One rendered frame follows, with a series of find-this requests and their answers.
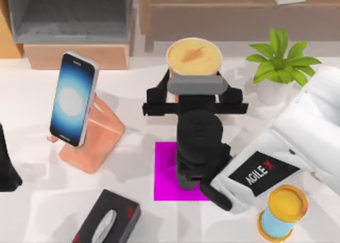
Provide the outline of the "pale wooden cupboard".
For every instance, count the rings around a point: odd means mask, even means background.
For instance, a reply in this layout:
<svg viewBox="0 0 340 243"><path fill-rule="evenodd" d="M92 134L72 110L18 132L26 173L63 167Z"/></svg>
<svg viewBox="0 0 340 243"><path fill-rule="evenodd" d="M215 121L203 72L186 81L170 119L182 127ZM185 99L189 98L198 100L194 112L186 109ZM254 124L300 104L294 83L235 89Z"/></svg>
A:
<svg viewBox="0 0 340 243"><path fill-rule="evenodd" d="M23 53L23 44L13 41L8 2L0 0L0 59L19 59Z"/></svg>

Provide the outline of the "black tissue box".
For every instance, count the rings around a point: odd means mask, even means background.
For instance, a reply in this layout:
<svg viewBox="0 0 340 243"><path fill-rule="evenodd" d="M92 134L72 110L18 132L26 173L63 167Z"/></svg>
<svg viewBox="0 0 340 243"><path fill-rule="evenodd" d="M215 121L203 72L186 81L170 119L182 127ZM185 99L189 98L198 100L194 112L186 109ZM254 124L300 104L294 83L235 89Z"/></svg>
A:
<svg viewBox="0 0 340 243"><path fill-rule="evenodd" d="M140 215L137 202L104 189L72 243L127 243Z"/></svg>

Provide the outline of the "blue can with yellow lid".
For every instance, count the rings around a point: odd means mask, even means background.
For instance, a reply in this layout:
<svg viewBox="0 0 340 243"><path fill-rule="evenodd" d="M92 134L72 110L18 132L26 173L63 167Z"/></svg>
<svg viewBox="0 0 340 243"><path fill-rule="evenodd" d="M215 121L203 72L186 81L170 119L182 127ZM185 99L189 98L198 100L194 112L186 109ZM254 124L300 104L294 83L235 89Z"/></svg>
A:
<svg viewBox="0 0 340 243"><path fill-rule="evenodd" d="M257 228L266 240L285 241L294 225L307 213L308 199L303 191L291 185L281 185L268 196L267 207L259 214Z"/></svg>

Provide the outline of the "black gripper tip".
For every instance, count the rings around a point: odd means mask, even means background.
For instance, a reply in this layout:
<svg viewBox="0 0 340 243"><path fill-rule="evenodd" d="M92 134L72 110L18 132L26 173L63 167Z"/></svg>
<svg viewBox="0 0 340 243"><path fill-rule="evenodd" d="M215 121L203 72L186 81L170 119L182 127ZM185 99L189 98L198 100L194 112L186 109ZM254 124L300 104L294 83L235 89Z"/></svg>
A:
<svg viewBox="0 0 340 243"><path fill-rule="evenodd" d="M13 192L21 185L22 179L11 163L3 126L0 123L0 192Z"/></svg>

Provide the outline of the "smartphone with blue screen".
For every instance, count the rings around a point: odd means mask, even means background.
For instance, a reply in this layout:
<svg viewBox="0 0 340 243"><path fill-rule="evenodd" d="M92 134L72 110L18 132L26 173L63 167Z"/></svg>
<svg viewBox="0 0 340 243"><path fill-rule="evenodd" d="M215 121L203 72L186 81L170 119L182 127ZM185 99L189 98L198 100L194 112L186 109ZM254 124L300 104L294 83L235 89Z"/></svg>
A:
<svg viewBox="0 0 340 243"><path fill-rule="evenodd" d="M98 73L96 62L74 52L63 54L49 130L73 147L84 143Z"/></svg>

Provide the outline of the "brown wooden open shelf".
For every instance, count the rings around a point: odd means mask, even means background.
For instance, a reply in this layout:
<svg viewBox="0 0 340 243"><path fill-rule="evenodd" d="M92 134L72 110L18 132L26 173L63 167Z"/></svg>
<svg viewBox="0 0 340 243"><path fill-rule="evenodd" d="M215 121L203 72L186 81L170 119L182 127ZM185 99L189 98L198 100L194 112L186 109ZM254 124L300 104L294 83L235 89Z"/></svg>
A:
<svg viewBox="0 0 340 243"><path fill-rule="evenodd" d="M144 49L154 42L201 37L228 42L239 54L250 41L267 41L270 28L284 29L290 41L340 41L340 0L137 0Z"/></svg>

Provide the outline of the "salmon-coloured phone stand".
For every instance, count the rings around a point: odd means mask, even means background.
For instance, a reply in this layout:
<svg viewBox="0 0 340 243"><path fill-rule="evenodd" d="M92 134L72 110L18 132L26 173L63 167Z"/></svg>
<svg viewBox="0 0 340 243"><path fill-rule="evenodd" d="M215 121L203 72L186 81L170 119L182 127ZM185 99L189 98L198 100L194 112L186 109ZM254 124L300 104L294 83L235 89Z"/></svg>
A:
<svg viewBox="0 0 340 243"><path fill-rule="evenodd" d="M95 173L119 142L124 130L123 123L110 107L95 97L83 145L73 147L65 144L58 156L86 173Z"/></svg>

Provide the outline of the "magenta square mat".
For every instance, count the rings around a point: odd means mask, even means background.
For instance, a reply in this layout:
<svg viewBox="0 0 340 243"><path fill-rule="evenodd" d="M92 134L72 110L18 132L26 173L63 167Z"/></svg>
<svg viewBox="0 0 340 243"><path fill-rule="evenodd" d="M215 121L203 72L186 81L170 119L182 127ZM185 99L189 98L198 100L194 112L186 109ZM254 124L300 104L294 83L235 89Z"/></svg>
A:
<svg viewBox="0 0 340 243"><path fill-rule="evenodd" d="M181 188L176 179L176 142L155 143L155 201L206 201L199 188Z"/></svg>

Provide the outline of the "green plant in white pot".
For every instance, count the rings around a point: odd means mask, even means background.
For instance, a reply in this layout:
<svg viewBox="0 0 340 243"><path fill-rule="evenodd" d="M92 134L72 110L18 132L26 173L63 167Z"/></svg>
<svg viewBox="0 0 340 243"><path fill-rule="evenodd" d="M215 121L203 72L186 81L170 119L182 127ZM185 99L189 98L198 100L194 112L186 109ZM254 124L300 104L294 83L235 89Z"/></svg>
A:
<svg viewBox="0 0 340 243"><path fill-rule="evenodd" d="M293 83L303 87L308 82L308 76L314 76L313 65L321 61L305 56L307 41L298 41L288 48L289 38L283 29L269 29L269 43L251 44L257 51L246 60L258 63L253 84L257 88L258 100L269 106L280 104L286 97Z"/></svg>

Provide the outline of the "tan wooden cup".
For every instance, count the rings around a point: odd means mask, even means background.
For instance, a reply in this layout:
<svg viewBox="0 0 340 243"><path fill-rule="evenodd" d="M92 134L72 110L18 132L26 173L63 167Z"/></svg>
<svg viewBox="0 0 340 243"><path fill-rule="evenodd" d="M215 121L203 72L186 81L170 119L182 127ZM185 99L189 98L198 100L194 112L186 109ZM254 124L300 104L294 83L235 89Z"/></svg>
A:
<svg viewBox="0 0 340 243"><path fill-rule="evenodd" d="M212 42L189 37L174 42L167 50L170 76L216 75L222 65L220 49Z"/></svg>

